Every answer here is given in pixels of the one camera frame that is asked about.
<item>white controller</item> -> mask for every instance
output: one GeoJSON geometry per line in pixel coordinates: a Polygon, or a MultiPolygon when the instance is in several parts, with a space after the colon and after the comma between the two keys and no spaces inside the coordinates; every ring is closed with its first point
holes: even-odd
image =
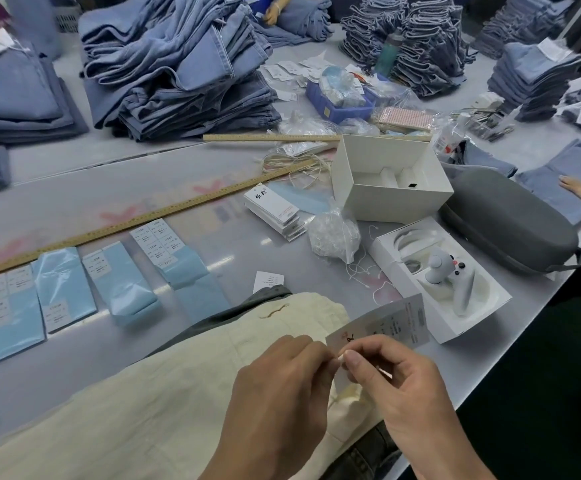
{"type": "Polygon", "coordinates": [[[426,281],[437,285],[446,279],[453,288],[453,311],[458,316],[465,315],[473,291],[475,268],[470,263],[457,261],[437,247],[432,249],[428,265],[430,270],[426,272],[426,281]]]}

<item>dark floor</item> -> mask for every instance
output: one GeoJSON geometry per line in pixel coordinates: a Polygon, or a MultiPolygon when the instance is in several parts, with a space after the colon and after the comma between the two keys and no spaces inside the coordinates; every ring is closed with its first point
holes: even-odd
{"type": "MultiPolygon", "coordinates": [[[[459,409],[498,480],[581,479],[581,269],[459,409]]],[[[403,479],[414,479],[412,470],[403,479]]]]}

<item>cream garment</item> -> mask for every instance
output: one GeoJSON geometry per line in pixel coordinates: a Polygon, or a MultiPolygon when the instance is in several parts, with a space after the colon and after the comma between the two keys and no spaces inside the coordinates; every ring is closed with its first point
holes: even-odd
{"type": "MultiPolygon", "coordinates": [[[[314,293],[264,303],[74,395],[0,446],[0,480],[195,480],[213,455],[237,371],[279,337],[344,323],[314,293]]],[[[381,418],[359,386],[331,389],[328,429],[294,480],[317,480],[381,418]]]]}

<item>open box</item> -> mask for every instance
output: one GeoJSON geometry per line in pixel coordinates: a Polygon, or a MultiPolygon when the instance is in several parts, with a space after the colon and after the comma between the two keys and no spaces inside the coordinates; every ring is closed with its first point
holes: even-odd
{"type": "Polygon", "coordinates": [[[370,247],[370,255],[402,296],[422,294],[428,330],[440,344],[458,337],[511,298],[432,217],[379,236],[370,247]],[[470,300],[462,316],[454,311],[453,287],[446,283],[431,285],[424,278],[435,246],[475,270],[470,300]]]}
{"type": "Polygon", "coordinates": [[[331,176],[337,204],[362,221],[410,224],[435,213],[453,193],[422,141],[342,135],[331,176]]]}

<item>gray carrying case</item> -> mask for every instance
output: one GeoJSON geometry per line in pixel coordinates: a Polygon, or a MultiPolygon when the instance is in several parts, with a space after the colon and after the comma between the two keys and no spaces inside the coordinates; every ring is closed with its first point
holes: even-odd
{"type": "Polygon", "coordinates": [[[521,185],[490,169],[471,169],[450,182],[455,193],[441,218],[509,269],[523,274],[581,266],[574,226],[521,185]],[[565,266],[571,256],[577,264],[565,266]]]}

